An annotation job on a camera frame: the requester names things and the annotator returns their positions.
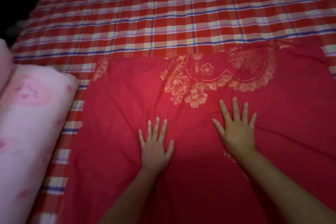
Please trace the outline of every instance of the forearm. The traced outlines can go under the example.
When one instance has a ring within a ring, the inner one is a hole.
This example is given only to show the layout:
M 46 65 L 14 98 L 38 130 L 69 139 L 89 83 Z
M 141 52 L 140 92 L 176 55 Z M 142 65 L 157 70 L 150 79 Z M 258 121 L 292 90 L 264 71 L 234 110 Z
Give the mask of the forearm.
M 239 162 L 268 194 L 288 223 L 336 222 L 332 210 L 289 179 L 258 152 L 242 158 Z
M 138 223 L 156 179 L 157 176 L 154 173 L 141 169 L 135 180 L 115 201 L 99 224 Z

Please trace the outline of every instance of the mattress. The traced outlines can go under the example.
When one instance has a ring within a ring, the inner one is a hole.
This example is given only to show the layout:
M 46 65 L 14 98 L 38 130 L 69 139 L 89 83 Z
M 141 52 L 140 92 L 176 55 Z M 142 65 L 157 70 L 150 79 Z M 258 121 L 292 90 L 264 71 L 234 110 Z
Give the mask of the mattress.
M 56 223 L 62 210 L 69 145 L 99 60 L 207 54 L 237 43 L 318 35 L 336 77 L 335 12 L 335 0 L 41 0 L 12 47 L 15 61 L 53 66 L 81 84 L 31 221 Z

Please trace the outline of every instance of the person's left hand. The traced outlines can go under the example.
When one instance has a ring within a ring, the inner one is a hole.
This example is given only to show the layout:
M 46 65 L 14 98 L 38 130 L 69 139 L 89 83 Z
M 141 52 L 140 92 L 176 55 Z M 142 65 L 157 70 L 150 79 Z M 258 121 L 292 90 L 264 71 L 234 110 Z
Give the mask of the person's left hand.
M 163 121 L 159 135 L 160 119 L 156 118 L 152 134 L 152 123 L 148 121 L 146 142 L 142 136 L 142 130 L 139 129 L 139 138 L 141 143 L 142 168 L 159 175 L 168 166 L 174 152 L 174 140 L 169 143 L 169 148 L 165 153 L 163 142 L 166 136 L 167 119 Z

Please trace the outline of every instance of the red plaid fabric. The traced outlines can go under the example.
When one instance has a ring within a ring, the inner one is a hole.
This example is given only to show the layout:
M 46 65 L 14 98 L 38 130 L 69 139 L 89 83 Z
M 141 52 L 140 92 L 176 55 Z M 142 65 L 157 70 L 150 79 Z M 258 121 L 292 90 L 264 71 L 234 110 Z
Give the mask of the red plaid fabric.
M 336 77 L 335 0 L 41 0 L 12 47 L 19 63 L 54 66 L 81 80 L 31 221 L 55 223 L 69 144 L 81 127 L 83 93 L 109 55 L 213 53 L 235 44 L 319 35 Z

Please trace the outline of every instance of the hand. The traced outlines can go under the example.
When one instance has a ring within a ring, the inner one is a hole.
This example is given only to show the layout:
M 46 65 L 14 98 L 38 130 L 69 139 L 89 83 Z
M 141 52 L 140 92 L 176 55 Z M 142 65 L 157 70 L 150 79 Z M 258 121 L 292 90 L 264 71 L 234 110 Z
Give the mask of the hand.
M 248 103 L 244 103 L 243 114 L 240 119 L 240 113 L 238 108 L 237 98 L 232 99 L 233 106 L 233 120 L 223 102 L 219 101 L 220 108 L 225 121 L 225 130 L 221 126 L 220 122 L 212 119 L 215 127 L 217 128 L 222 141 L 229 151 L 238 161 L 249 156 L 255 152 L 254 146 L 254 123 L 257 118 L 257 114 L 252 115 L 250 124 L 248 123 Z
M 152 123 L 150 120 L 148 121 L 146 142 L 142 136 L 142 130 L 139 129 L 139 138 L 142 151 L 142 169 L 151 171 L 155 175 L 159 175 L 163 170 L 166 169 L 174 152 L 174 140 L 170 141 L 169 148 L 166 153 L 163 147 L 163 142 L 165 141 L 166 136 L 167 119 L 163 121 L 160 135 L 159 125 L 160 119 L 157 117 L 152 135 Z

